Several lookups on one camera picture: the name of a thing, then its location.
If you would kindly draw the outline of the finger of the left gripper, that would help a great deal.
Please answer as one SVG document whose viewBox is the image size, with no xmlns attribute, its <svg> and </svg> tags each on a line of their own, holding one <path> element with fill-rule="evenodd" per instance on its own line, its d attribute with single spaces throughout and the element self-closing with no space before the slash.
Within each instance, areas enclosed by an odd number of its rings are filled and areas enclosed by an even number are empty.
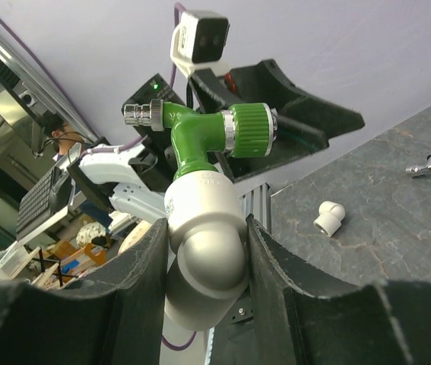
<svg viewBox="0 0 431 365">
<path fill-rule="evenodd" d="M 233 104 L 244 103 L 231 73 L 216 76 L 212 70 L 197 70 L 192 74 L 192 89 L 203 114 L 227 110 Z"/>
<path fill-rule="evenodd" d="M 223 80 L 239 99 L 266 103 L 277 117 L 277 137 L 267 157 L 218 157 L 223 173 L 235 182 L 323 151 L 330 139 L 365 126 L 361 113 L 298 88 L 273 59 L 234 68 Z"/>
</svg>

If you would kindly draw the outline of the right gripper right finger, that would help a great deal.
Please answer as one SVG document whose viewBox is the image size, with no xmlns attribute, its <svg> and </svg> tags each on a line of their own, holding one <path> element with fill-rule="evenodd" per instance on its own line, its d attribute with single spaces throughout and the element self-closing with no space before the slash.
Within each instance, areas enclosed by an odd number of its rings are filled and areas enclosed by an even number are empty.
<svg viewBox="0 0 431 365">
<path fill-rule="evenodd" d="M 349 284 L 247 227 L 262 363 L 431 364 L 431 283 Z"/>
</svg>

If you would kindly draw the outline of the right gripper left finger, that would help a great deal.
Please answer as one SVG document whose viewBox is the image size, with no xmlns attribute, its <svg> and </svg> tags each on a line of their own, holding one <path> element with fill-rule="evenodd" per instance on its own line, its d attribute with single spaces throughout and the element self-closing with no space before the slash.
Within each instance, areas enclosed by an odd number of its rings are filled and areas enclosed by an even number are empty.
<svg viewBox="0 0 431 365">
<path fill-rule="evenodd" d="M 156 364 L 167 222 L 62 289 L 0 280 L 0 364 Z"/>
</svg>

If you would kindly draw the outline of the green water faucet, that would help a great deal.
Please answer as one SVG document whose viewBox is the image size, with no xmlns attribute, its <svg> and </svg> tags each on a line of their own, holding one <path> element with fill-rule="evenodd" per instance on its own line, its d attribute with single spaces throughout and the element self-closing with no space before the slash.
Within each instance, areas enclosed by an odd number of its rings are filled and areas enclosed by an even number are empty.
<svg viewBox="0 0 431 365">
<path fill-rule="evenodd" d="M 277 120 L 265 103 L 238 103 L 216 113 L 200 114 L 187 106 L 152 99 L 148 104 L 122 106 L 127 125 L 145 126 L 154 132 L 170 129 L 176 157 L 175 179 L 216 168 L 209 152 L 227 152 L 235 158 L 266 157 L 276 138 Z"/>
</svg>

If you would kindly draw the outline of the white elbow fitting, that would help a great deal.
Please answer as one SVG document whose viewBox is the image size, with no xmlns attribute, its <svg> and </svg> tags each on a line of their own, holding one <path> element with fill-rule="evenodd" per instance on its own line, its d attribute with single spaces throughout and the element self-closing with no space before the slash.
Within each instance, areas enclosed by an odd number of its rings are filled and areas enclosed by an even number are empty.
<svg viewBox="0 0 431 365">
<path fill-rule="evenodd" d="M 176 256 L 166 276 L 165 313 L 185 329 L 204 331 L 249 285 L 246 217 L 232 182 L 209 170 L 176 179 L 164 205 Z"/>
</svg>

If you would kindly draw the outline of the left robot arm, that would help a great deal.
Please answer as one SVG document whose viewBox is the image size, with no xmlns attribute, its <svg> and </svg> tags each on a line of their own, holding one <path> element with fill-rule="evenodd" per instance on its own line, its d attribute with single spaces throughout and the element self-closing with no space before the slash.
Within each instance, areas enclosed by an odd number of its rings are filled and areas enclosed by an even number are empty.
<svg viewBox="0 0 431 365">
<path fill-rule="evenodd" d="M 360 113 L 298 88 L 272 59 L 223 75 L 200 68 L 189 76 L 185 98 L 155 75 L 122 112 L 154 163 L 142 170 L 133 144 L 97 144 L 68 172 L 99 209 L 152 221 L 163 215 L 160 197 L 168 190 L 195 192 L 181 173 L 221 181 L 225 190 L 212 188 L 208 196 L 233 201 L 236 181 L 322 151 L 365 125 Z"/>
</svg>

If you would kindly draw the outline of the white elbow fitting left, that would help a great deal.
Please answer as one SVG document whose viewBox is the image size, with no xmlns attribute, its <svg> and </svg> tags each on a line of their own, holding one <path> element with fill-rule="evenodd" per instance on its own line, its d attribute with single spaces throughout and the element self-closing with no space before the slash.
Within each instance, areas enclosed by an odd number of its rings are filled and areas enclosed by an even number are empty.
<svg viewBox="0 0 431 365">
<path fill-rule="evenodd" d="M 318 217 L 313 221 L 313 225 L 327 237 L 332 237 L 340 229 L 345 215 L 343 205 L 325 201 L 318 207 Z"/>
</svg>

